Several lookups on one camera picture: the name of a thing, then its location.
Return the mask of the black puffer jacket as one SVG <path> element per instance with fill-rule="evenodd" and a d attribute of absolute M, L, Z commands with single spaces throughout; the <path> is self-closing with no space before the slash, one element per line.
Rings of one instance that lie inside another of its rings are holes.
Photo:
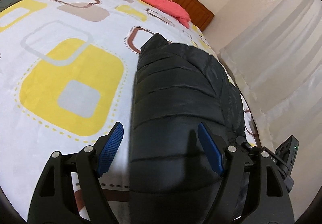
<path fill-rule="evenodd" d="M 200 123 L 233 145 L 245 135 L 239 90 L 215 57 L 155 34 L 141 47 L 129 145 L 131 223 L 201 223 L 221 178 Z"/>

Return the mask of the cream side curtain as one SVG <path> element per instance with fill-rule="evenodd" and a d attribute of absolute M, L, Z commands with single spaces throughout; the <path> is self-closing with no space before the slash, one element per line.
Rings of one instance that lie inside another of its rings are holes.
<path fill-rule="evenodd" d="M 299 141 L 290 194 L 300 217 L 321 187 L 321 0 L 281 0 L 221 50 L 261 144 Z"/>

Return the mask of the patterned white bed sheet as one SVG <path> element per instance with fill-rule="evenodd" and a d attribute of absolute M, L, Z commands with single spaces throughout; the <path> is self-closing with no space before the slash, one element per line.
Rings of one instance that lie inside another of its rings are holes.
<path fill-rule="evenodd" d="M 130 223 L 129 144 L 140 49 L 155 33 L 213 50 L 195 25 L 141 0 L 22 0 L 1 12 L 1 188 L 24 221 L 49 156 L 76 153 L 109 133 L 124 137 L 105 191 Z"/>

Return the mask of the pink folded quilt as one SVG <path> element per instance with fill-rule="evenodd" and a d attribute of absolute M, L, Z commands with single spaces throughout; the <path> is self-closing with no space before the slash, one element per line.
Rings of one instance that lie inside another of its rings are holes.
<path fill-rule="evenodd" d="M 185 28 L 189 28 L 191 21 L 187 11 L 179 4 L 169 0 L 141 0 L 154 8 L 176 18 Z"/>

